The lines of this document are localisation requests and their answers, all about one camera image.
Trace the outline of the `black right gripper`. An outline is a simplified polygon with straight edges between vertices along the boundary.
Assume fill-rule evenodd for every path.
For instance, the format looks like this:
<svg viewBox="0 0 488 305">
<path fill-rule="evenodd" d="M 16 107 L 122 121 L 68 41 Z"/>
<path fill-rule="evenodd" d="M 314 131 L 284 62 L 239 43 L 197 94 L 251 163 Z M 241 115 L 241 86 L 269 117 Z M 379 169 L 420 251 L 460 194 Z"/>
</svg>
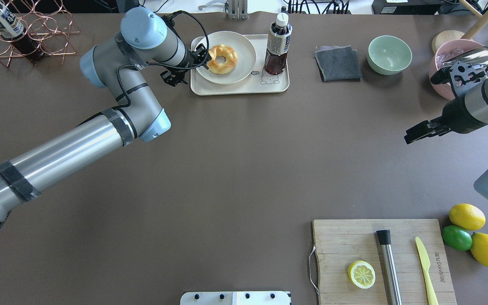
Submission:
<svg viewBox="0 0 488 305">
<path fill-rule="evenodd" d="M 404 140 L 407 144 L 411 144 L 424 138 L 442 136 L 451 131 L 449 127 L 439 122 L 424 120 L 408 129 L 405 132 Z"/>
</svg>

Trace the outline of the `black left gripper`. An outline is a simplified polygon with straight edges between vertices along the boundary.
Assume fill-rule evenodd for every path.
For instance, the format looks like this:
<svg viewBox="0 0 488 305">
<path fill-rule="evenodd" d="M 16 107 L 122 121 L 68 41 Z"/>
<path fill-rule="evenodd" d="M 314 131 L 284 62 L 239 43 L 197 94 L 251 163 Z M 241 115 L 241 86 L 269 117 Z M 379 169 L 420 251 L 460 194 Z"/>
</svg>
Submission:
<svg viewBox="0 0 488 305">
<path fill-rule="evenodd" d="M 195 51 L 187 50 L 184 59 L 177 66 L 163 64 L 165 71 L 160 74 L 161 79 L 168 85 L 176 87 L 180 83 L 188 84 L 185 77 L 189 71 L 199 67 L 206 67 L 207 62 L 211 60 L 208 52 L 209 44 L 206 46 L 200 43 Z"/>
</svg>

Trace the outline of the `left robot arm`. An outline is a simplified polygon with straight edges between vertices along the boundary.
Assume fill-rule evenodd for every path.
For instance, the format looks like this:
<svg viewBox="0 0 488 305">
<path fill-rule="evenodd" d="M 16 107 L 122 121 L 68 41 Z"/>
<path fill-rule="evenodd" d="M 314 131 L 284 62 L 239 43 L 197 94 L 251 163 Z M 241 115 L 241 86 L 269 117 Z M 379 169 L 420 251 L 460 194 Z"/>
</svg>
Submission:
<svg viewBox="0 0 488 305">
<path fill-rule="evenodd" d="M 151 141 L 171 128 L 171 122 L 141 71 L 164 67 L 161 78 L 176 86 L 186 73 L 211 59 L 209 43 L 190 50 L 174 30 L 173 19 L 143 6 L 128 10 L 114 36 L 80 59 L 83 75 L 96 87 L 107 88 L 117 106 L 102 110 L 73 130 L 0 164 L 0 227 L 8 213 L 38 198 L 75 172 L 135 139 Z"/>
</svg>

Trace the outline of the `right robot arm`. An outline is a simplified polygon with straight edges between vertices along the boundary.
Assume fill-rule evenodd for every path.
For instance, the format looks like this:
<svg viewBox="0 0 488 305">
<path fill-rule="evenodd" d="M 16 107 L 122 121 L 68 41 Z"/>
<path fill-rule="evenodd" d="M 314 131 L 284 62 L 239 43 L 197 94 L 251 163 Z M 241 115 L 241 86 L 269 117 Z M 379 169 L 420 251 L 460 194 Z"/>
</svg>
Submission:
<svg viewBox="0 0 488 305">
<path fill-rule="evenodd" d="M 444 106 L 438 118 L 424 120 L 408 129 L 404 137 L 407 144 L 450 132 L 467 134 L 488 125 L 488 78 L 484 72 L 469 63 L 456 61 L 451 67 L 437 71 L 433 80 L 439 77 L 450 78 L 455 98 Z M 488 199 L 488 169 L 473 186 Z"/>
</svg>

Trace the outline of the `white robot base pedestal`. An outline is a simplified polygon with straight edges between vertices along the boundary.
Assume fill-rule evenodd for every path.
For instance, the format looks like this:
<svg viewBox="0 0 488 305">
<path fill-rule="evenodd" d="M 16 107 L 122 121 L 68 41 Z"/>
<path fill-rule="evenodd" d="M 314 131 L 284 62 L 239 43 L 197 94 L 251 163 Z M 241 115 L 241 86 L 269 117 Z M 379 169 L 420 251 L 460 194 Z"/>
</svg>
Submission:
<svg viewBox="0 0 488 305">
<path fill-rule="evenodd" d="M 198 291 L 187 292 L 180 305 L 292 305 L 289 291 Z"/>
</svg>

